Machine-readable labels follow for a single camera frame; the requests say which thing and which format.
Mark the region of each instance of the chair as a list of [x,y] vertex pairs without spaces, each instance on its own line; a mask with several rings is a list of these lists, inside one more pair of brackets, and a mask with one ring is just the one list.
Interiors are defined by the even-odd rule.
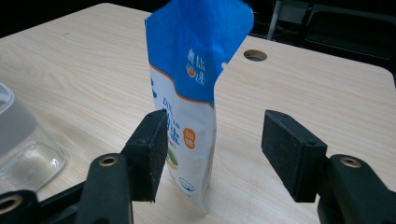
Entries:
[[[376,5],[373,2],[375,1],[310,0],[295,46],[381,66],[395,76],[396,25],[390,21],[363,16],[363,11],[388,13],[389,9],[381,2],[376,2]],[[318,4],[335,9],[315,11],[314,7]],[[340,12],[347,11],[346,8],[353,9],[355,13]]]

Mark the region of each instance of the blue bag top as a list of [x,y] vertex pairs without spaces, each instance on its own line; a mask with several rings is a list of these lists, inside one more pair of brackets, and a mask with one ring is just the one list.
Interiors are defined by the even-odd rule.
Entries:
[[253,26],[240,0],[173,0],[146,19],[148,61],[180,97],[214,106],[214,87]]

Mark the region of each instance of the food package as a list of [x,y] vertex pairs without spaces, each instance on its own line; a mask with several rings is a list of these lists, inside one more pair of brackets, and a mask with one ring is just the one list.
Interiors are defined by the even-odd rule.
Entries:
[[240,0],[173,0],[146,19],[154,103],[168,115],[168,170],[203,212],[216,139],[215,83],[253,21]]

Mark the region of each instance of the plastic bag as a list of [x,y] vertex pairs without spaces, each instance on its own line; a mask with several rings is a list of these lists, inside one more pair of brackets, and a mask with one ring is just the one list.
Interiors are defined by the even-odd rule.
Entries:
[[239,0],[174,0],[146,19],[156,109],[167,109],[168,170],[202,211],[216,139],[214,88],[253,25]]

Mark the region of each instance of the wooden table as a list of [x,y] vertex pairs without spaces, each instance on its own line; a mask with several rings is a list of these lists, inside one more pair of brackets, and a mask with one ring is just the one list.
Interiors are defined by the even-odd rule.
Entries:
[[[0,81],[67,153],[40,200],[83,181],[90,162],[120,152],[154,110],[144,19],[98,5],[0,39]],[[248,49],[268,59],[253,62]],[[265,109],[287,113],[328,144],[328,156],[368,162],[396,190],[396,90],[386,70],[248,36],[216,86],[218,136],[208,213],[164,168],[157,202],[134,203],[136,223],[318,223],[294,203],[262,154]]]

